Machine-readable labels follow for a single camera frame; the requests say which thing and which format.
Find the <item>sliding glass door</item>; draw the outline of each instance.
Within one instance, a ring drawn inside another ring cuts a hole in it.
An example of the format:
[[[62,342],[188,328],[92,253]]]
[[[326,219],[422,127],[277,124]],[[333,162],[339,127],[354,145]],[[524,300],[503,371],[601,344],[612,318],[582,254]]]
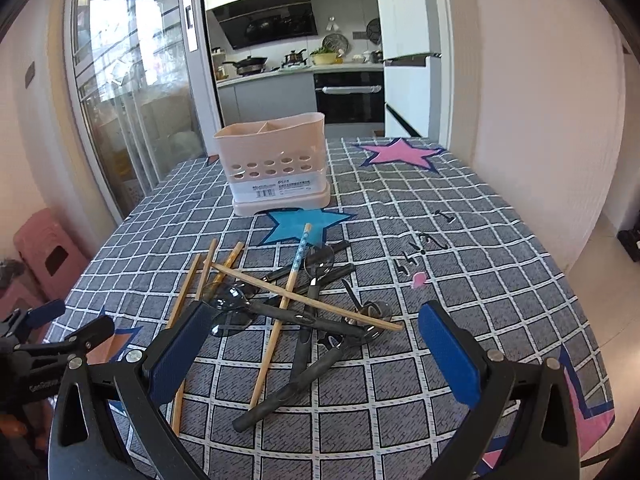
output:
[[[86,127],[83,142],[95,157],[98,184],[122,219],[177,164],[210,152],[205,138],[218,129],[217,107],[204,88],[210,67],[200,55],[199,9],[193,0],[67,2],[76,119]]]

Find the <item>floor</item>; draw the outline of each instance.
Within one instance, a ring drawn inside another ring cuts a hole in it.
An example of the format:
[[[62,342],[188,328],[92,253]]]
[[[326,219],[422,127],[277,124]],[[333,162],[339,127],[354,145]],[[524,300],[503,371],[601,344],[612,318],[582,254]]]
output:
[[[640,263],[601,218],[568,279],[602,349],[616,409],[613,426],[589,457],[618,444],[640,408]],[[583,469],[581,480],[591,480],[603,465]]]

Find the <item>label sticker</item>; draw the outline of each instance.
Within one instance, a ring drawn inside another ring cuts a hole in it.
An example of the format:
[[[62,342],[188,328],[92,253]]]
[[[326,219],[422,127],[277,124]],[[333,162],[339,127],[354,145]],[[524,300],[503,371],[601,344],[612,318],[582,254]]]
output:
[[[264,178],[254,182],[229,183],[236,202],[260,202],[275,198],[288,198],[319,193],[326,187],[324,172]]]

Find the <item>cooking pot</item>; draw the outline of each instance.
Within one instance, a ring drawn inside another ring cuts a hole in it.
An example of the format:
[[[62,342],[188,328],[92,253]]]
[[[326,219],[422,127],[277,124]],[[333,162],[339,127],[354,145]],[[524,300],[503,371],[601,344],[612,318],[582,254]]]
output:
[[[374,50],[371,53],[371,62],[372,63],[382,63],[384,60],[384,56],[381,50]]]
[[[294,64],[294,63],[302,63],[305,60],[305,57],[302,55],[302,53],[306,50],[306,48],[303,48],[300,52],[296,52],[295,50],[292,50],[290,54],[287,54],[284,57],[284,64],[288,65],[288,64]]]
[[[240,61],[223,61],[222,64],[231,64],[236,67],[238,75],[259,74],[264,70],[264,64],[267,62],[266,57],[247,56]]]

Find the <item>tablecloth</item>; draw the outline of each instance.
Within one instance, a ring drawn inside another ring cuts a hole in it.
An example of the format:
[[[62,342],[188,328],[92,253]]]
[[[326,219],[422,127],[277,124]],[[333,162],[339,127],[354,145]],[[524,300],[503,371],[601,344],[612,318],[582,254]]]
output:
[[[360,300],[386,301],[404,330],[353,351],[308,394],[241,434],[231,421],[247,409],[271,320],[231,338],[209,337],[187,377],[180,439],[211,478],[418,478],[466,413],[417,331],[418,310],[432,299],[485,349],[523,362],[554,356],[566,365],[582,415],[582,452],[611,423],[612,394],[593,331],[539,240],[450,153],[425,139],[389,144],[328,142],[332,198],[316,221],[328,243],[351,242],[336,265],[355,264],[349,281]],[[289,264],[297,245],[286,239],[290,218],[238,218],[231,203],[218,162],[176,167],[98,252],[49,339],[102,311],[122,342],[114,358],[145,348],[164,328],[194,254],[205,253],[213,237],[219,262],[244,242],[238,267],[254,276]],[[340,282],[321,299],[353,308]],[[287,381],[296,338],[296,327],[285,325],[267,392]],[[314,345],[312,359],[324,351]],[[505,412],[483,467],[495,462],[514,410]],[[124,414],[115,416],[136,465],[152,471]]]

